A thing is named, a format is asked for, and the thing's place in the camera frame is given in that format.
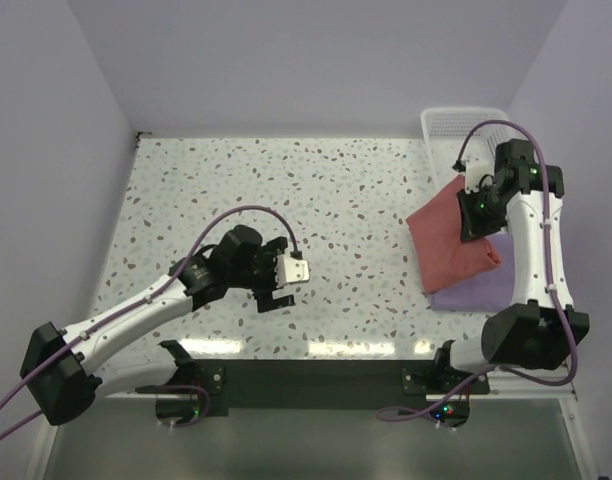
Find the red t shirt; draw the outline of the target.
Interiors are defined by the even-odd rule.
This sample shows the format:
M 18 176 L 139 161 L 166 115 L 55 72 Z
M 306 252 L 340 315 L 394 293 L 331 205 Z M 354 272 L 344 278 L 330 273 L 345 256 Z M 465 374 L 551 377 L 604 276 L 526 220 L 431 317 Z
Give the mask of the red t shirt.
M 465 181 L 455 177 L 439 193 L 406 218 L 423 290 L 433 294 L 501 265 L 492 243 L 480 238 L 463 243 L 457 194 Z

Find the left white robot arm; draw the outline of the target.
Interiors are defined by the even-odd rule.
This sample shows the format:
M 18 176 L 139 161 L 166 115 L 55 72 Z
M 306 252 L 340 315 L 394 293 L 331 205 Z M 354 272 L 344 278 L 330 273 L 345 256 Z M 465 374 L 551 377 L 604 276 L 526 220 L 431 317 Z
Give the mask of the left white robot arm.
M 160 367 L 145 361 L 122 372 L 108 361 L 160 326 L 248 290 L 260 313 L 292 307 L 293 295 L 276 297 L 288 285 L 310 279 L 310 269 L 292 239 L 264 241 L 255 229 L 237 225 L 219 243 L 196 246 L 168 272 L 109 310 L 62 329 L 48 322 L 31 334 L 20 376 L 52 426 L 82 415 L 98 398 L 160 382 L 186 390 L 193 368 L 179 358 Z

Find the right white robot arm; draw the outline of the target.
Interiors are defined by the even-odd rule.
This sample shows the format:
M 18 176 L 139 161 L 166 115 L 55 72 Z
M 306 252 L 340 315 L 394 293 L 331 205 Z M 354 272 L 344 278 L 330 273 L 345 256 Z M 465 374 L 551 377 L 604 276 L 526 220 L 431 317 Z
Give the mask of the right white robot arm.
M 491 168 L 464 166 L 458 192 L 460 239 L 469 244 L 502 230 L 513 242 L 514 286 L 508 307 L 489 317 L 469 340 L 449 340 L 436 352 L 434 386 L 455 392 L 468 376 L 495 368 L 534 380 L 538 370 L 577 370 L 577 346 L 590 330 L 567 286 L 561 252 L 562 170 L 544 163 L 537 146 L 511 139 L 496 146 Z

